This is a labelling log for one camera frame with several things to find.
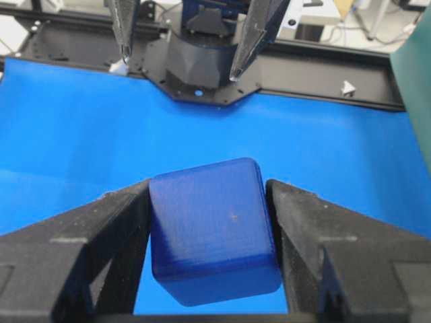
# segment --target green panel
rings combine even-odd
[[[391,55],[399,90],[431,173],[431,9],[409,40]]]

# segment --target white triangular marker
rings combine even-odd
[[[344,86],[341,89],[343,96],[352,96],[355,94],[356,87],[354,87],[349,81],[344,81]]]

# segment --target blue mat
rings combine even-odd
[[[228,109],[149,81],[7,59],[0,83],[0,234],[156,174],[237,157],[323,199],[431,237],[431,178],[407,114],[253,95]],[[135,312],[285,312],[284,292],[185,308],[153,279]]]

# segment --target pointed gripper tip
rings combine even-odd
[[[237,82],[240,79],[240,76],[242,75],[241,69],[232,69],[230,72],[229,79],[232,82]]]
[[[123,62],[126,65],[129,64],[131,54],[132,54],[132,50],[130,46],[127,46],[127,45],[121,46],[121,57],[123,58]]]

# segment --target blue cube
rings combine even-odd
[[[184,306],[276,291],[281,276],[259,166],[249,158],[150,182],[155,279]]]

